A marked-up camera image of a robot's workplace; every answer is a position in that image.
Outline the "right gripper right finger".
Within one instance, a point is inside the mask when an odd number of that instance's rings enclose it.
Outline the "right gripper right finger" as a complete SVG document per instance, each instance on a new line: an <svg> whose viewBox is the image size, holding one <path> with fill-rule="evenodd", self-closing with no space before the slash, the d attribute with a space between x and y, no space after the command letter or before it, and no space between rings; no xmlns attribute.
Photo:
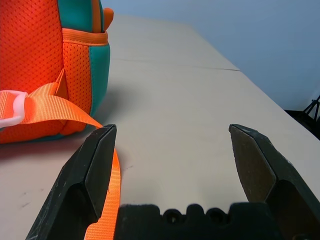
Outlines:
<svg viewBox="0 0 320 240"><path fill-rule="evenodd" d="M263 202L286 240L320 238L320 202L295 167L255 129L231 124L237 174L252 203Z"/></svg>

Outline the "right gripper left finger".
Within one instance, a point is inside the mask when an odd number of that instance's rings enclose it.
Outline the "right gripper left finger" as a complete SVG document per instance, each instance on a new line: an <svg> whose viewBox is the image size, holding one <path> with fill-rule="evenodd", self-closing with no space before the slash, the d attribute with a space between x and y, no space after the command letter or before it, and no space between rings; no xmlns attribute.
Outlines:
<svg viewBox="0 0 320 240"><path fill-rule="evenodd" d="M83 240L102 216L111 179L117 127L94 130L62 167L28 240Z"/></svg>

